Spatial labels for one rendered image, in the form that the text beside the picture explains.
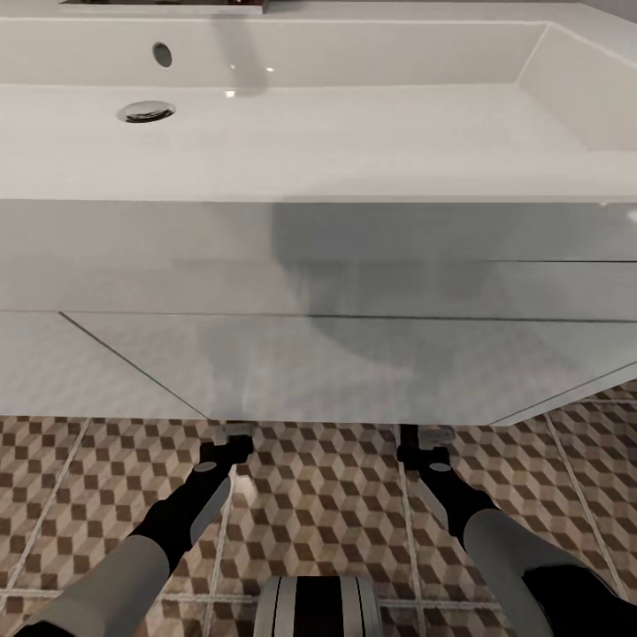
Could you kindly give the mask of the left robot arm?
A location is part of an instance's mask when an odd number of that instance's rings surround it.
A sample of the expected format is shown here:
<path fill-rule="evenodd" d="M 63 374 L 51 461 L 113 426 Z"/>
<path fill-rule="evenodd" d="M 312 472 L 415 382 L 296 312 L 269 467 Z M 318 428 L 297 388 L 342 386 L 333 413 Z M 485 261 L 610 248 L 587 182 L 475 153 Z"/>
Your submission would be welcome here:
<path fill-rule="evenodd" d="M 109 555 L 9 637 L 134 637 L 165 583 L 229 497 L 233 464 L 253 453 L 250 421 L 215 426 L 183 486 L 156 502 Z"/>

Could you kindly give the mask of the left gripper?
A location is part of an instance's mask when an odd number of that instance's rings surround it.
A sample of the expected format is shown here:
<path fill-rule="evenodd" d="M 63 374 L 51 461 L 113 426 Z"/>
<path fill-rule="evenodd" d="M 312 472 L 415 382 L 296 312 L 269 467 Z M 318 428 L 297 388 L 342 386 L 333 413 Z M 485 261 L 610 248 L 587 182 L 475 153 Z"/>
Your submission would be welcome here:
<path fill-rule="evenodd" d="M 230 467 L 233 464 L 245 464 L 249 458 L 249 455 L 253 453 L 252 438 L 249 436 L 248 440 L 230 440 L 227 445 L 214 446 L 213 442 L 206 442 L 200 446 L 200 460 L 205 457 L 212 456 L 213 454 L 220 453 L 228 457 L 230 461 Z"/>

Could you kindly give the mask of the robot trunk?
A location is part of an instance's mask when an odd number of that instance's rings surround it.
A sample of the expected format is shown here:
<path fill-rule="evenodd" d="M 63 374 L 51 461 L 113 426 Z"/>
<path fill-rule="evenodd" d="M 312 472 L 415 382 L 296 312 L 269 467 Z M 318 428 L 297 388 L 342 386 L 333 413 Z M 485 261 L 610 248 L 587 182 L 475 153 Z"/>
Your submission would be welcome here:
<path fill-rule="evenodd" d="M 384 637 L 368 576 L 270 576 L 253 637 Z"/>

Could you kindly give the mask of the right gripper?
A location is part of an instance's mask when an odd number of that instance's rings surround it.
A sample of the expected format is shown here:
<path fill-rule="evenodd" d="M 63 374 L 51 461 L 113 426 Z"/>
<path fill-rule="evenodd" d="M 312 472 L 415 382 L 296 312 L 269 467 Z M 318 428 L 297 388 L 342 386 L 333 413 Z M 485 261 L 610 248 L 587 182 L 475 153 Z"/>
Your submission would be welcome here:
<path fill-rule="evenodd" d="M 402 445 L 398 446 L 397 458 L 400 462 L 403 461 L 404 468 L 407 471 L 419 471 L 419 465 L 423 458 L 435 457 L 444 460 L 446 464 L 449 462 L 449 451 L 446 447 L 433 447 L 433 450 L 422 450 L 419 448 L 403 448 Z"/>

